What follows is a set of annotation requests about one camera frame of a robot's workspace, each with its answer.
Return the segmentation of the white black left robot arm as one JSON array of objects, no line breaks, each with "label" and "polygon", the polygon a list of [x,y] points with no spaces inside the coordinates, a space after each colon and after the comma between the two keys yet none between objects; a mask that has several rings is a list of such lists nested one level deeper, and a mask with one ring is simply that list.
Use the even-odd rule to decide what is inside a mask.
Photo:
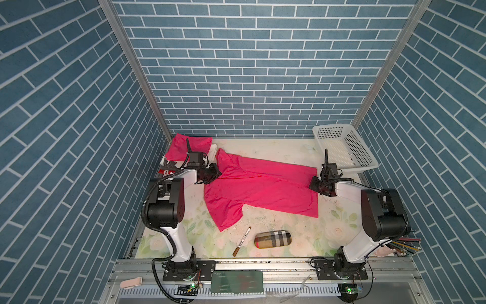
[{"label": "white black left robot arm", "polygon": [[210,162],[209,149],[192,149],[192,141],[188,137],[185,140],[185,159],[178,165],[175,160],[163,158],[161,177],[151,180],[140,215],[148,229],[162,234],[172,251],[167,258],[153,259],[153,265],[160,263],[164,268],[165,281],[191,281],[201,272],[194,247],[182,227],[185,190],[192,185],[210,184],[221,176],[217,165]]}]

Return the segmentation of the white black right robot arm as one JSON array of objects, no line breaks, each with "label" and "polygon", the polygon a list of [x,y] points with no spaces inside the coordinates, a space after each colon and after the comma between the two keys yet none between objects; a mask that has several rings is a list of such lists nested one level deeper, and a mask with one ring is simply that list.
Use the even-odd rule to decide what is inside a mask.
[{"label": "white black right robot arm", "polygon": [[361,274],[366,279],[368,257],[410,232],[409,217],[398,191],[363,186],[343,177],[337,164],[329,162],[327,149],[320,175],[312,178],[309,189],[320,195],[345,198],[361,208],[362,230],[334,255],[332,267],[339,279]]}]

